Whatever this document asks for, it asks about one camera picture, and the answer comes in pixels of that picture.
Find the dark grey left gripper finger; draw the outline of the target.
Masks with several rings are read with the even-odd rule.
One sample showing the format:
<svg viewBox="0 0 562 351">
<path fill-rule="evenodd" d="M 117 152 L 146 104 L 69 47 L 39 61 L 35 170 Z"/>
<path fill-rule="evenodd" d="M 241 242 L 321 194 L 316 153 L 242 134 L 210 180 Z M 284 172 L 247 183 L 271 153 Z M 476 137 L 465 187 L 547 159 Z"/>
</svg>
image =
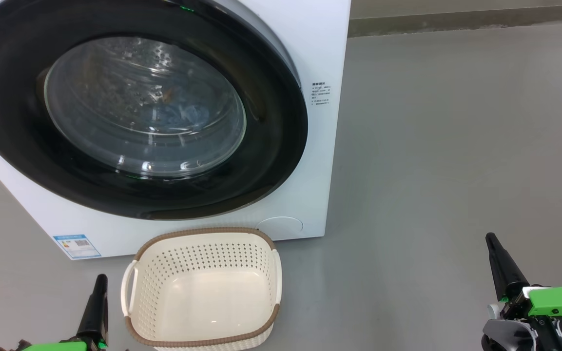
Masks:
<svg viewBox="0 0 562 351">
<path fill-rule="evenodd" d="M 88 298 L 76 337 L 85 342 L 108 342 L 108 277 L 99 274 Z"/>
</svg>

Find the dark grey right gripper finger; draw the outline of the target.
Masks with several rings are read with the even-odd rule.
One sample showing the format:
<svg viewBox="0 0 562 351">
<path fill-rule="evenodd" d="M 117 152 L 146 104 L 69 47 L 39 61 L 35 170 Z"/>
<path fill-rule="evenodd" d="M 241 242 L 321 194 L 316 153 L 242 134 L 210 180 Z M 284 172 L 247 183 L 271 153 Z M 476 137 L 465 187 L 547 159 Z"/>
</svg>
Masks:
<svg viewBox="0 0 562 351">
<path fill-rule="evenodd" d="M 530 284 L 494 233 L 487 233 L 485 241 L 497 300 L 513 300 Z"/>
</svg>

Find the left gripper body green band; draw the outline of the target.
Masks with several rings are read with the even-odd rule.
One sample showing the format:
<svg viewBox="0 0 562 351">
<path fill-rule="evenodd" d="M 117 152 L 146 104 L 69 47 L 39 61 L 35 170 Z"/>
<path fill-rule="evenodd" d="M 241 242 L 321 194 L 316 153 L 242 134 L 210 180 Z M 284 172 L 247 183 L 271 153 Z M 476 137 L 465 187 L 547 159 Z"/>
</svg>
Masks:
<svg viewBox="0 0 562 351">
<path fill-rule="evenodd" d="M 50 344 L 31 344 L 26 340 L 20 340 L 18 346 L 13 349 L 0 347 L 0 351 L 111 351 L 105 343 L 95 344 L 89 340 L 63 340 Z"/>
</svg>

